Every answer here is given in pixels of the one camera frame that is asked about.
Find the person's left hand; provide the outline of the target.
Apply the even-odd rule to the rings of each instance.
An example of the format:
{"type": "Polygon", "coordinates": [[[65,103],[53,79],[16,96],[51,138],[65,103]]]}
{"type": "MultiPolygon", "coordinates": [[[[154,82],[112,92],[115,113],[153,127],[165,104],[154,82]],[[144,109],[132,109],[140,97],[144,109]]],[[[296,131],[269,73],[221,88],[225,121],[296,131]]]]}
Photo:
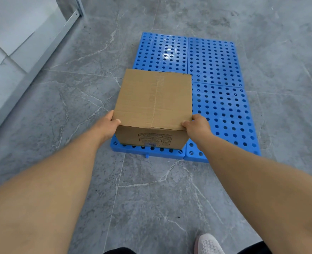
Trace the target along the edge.
{"type": "Polygon", "coordinates": [[[99,148],[105,141],[109,140],[117,130],[117,128],[113,129],[111,127],[113,115],[114,110],[109,111],[89,129],[92,138],[96,141],[97,148],[99,148]]]}

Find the person's right hand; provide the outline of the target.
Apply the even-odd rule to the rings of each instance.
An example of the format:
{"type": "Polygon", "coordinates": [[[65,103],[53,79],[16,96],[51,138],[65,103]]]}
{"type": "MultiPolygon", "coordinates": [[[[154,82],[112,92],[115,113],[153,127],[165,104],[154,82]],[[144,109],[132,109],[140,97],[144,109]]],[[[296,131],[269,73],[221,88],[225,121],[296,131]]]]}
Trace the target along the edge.
{"type": "Polygon", "coordinates": [[[212,145],[215,136],[211,132],[210,125],[205,117],[200,114],[192,115],[192,120],[196,122],[194,130],[187,130],[189,138],[197,145],[198,149],[205,150],[212,145]]]}

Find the brown cardboard box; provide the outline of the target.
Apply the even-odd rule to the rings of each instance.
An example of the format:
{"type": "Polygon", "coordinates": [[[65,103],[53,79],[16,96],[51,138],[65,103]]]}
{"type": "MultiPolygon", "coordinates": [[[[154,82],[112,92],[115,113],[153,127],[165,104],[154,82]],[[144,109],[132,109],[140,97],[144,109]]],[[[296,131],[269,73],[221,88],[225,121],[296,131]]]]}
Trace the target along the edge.
{"type": "Polygon", "coordinates": [[[132,146],[183,149],[189,140],[182,122],[192,120],[192,76],[126,69],[114,108],[115,136],[132,146]]]}

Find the person's right forearm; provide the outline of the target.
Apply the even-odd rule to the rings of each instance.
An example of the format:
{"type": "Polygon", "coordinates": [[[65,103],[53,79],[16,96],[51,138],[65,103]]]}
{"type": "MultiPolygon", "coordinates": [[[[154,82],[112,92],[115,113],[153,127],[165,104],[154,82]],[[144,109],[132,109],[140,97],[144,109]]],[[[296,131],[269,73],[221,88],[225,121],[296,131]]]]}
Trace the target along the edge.
{"type": "Polygon", "coordinates": [[[196,139],[241,214],[273,254],[312,254],[312,176],[211,133],[196,139]]]}

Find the person's left forearm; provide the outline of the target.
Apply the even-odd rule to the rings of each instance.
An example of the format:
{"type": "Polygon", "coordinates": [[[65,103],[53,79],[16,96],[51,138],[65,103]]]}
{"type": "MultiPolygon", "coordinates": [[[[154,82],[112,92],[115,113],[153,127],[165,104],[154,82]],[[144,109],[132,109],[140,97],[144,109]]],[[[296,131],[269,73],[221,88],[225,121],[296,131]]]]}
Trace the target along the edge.
{"type": "Polygon", "coordinates": [[[97,150],[88,131],[0,186],[0,254],[67,254],[97,150]]]}

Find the blue perforated plastic pallet tile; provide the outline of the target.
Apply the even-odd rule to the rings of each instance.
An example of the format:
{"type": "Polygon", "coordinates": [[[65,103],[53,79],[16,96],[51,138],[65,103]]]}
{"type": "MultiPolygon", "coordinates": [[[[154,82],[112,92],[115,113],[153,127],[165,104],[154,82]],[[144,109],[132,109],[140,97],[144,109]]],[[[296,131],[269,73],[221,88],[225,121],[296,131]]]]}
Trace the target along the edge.
{"type": "Polygon", "coordinates": [[[188,38],[143,32],[132,68],[188,74],[188,38]]]}
{"type": "Polygon", "coordinates": [[[188,38],[188,73],[192,82],[244,88],[235,44],[188,38]]]}
{"type": "Polygon", "coordinates": [[[246,91],[234,86],[192,82],[193,114],[209,122],[212,133],[250,153],[261,155],[246,91]]]}
{"type": "Polygon", "coordinates": [[[186,153],[186,146],[184,146],[183,149],[179,150],[169,148],[124,145],[118,141],[115,135],[111,139],[110,148],[114,152],[142,155],[145,158],[154,156],[159,158],[184,159],[186,153]]]}

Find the white mesh shoe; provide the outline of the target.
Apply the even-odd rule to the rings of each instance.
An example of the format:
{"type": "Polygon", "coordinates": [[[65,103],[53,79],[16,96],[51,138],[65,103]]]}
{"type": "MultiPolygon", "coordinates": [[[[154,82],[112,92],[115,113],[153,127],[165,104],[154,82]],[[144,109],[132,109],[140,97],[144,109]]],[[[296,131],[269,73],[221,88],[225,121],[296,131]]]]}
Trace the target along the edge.
{"type": "Polygon", "coordinates": [[[204,233],[195,239],[194,254],[225,254],[225,252],[213,235],[204,233]]]}

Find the black trousers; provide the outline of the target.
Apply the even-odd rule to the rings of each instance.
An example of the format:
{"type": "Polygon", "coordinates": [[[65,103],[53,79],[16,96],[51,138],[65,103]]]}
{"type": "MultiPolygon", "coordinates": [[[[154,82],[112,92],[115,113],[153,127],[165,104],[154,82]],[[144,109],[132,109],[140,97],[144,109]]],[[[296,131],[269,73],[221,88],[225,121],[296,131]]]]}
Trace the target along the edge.
{"type": "MultiPolygon", "coordinates": [[[[129,248],[121,247],[109,250],[107,252],[104,252],[103,254],[137,254],[137,253],[129,248]]],[[[272,252],[268,248],[268,246],[263,241],[261,241],[241,250],[237,254],[272,254],[272,252]]]]}

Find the white flat board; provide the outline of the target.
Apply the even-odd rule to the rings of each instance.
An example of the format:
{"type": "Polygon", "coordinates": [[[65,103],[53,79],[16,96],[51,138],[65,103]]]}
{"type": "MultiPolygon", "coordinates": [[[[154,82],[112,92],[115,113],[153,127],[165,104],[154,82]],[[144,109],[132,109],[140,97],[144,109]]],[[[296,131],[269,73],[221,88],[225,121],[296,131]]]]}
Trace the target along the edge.
{"type": "Polygon", "coordinates": [[[0,48],[11,55],[57,8],[56,0],[0,0],[0,48]]]}

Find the grey metal shelf frame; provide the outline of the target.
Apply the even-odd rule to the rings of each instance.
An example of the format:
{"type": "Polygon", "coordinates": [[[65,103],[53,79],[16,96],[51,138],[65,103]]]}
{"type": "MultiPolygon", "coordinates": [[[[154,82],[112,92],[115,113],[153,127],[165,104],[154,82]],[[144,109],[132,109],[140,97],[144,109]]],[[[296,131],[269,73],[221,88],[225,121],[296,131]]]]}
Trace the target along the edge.
{"type": "Polygon", "coordinates": [[[0,48],[0,126],[80,16],[81,0],[56,0],[57,10],[11,55],[0,48]]]}

